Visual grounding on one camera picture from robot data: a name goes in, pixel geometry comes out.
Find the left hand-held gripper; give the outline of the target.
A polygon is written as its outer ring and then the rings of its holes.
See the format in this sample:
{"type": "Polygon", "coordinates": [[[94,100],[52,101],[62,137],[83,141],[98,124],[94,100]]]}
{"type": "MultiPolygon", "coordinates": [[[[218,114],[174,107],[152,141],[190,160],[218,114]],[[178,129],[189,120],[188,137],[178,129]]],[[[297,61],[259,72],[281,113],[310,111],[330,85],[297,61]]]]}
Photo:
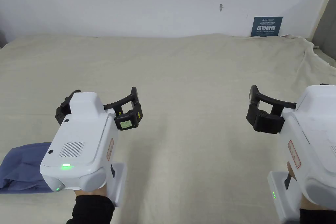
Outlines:
{"type": "Polygon", "coordinates": [[[73,91],[56,109],[60,127],[40,165],[44,181],[53,192],[92,192],[107,186],[107,197],[120,207],[127,166],[113,162],[118,130],[137,128],[142,117],[136,87],[127,97],[104,106],[97,93],[73,91]],[[127,103],[132,109],[124,113],[127,103]]]}

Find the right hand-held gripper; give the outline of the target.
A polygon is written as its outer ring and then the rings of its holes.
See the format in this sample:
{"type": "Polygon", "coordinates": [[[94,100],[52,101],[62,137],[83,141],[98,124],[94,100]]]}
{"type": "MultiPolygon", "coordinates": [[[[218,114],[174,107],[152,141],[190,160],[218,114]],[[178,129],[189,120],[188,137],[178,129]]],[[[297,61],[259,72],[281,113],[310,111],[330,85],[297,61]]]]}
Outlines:
{"type": "Polygon", "coordinates": [[[246,119],[257,132],[280,133],[279,146],[295,175],[271,171],[267,177],[280,222],[299,221],[302,196],[335,210],[335,85],[309,86],[297,103],[268,97],[252,85],[246,119]],[[271,105],[271,112],[260,110],[260,102],[271,105]]]}

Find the person's left hand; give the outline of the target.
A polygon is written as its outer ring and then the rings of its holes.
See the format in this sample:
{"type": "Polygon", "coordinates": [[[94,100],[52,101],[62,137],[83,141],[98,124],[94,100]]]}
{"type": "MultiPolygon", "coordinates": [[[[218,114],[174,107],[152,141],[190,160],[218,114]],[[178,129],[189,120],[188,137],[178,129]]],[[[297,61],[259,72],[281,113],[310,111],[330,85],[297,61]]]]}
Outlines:
{"type": "Polygon", "coordinates": [[[107,197],[107,184],[104,184],[100,188],[91,191],[91,192],[86,192],[83,190],[74,190],[74,193],[76,196],[103,196],[107,197]]]}

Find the person's right hand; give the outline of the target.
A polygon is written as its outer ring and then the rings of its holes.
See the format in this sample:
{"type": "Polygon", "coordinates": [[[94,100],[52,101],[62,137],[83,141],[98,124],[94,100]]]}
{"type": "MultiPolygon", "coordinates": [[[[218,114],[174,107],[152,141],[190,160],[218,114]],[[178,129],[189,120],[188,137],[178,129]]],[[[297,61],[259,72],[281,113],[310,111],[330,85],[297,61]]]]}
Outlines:
{"type": "MultiPolygon", "coordinates": [[[[288,169],[288,172],[289,174],[291,175],[291,177],[293,177],[293,179],[295,181],[297,181],[295,175],[294,175],[294,172],[293,172],[293,169],[290,165],[290,162],[287,162],[287,169],[288,169]]],[[[303,194],[301,196],[301,202],[300,202],[300,209],[305,209],[305,210],[319,210],[319,206],[316,205],[316,204],[313,204],[312,202],[310,202],[303,194]]]]}

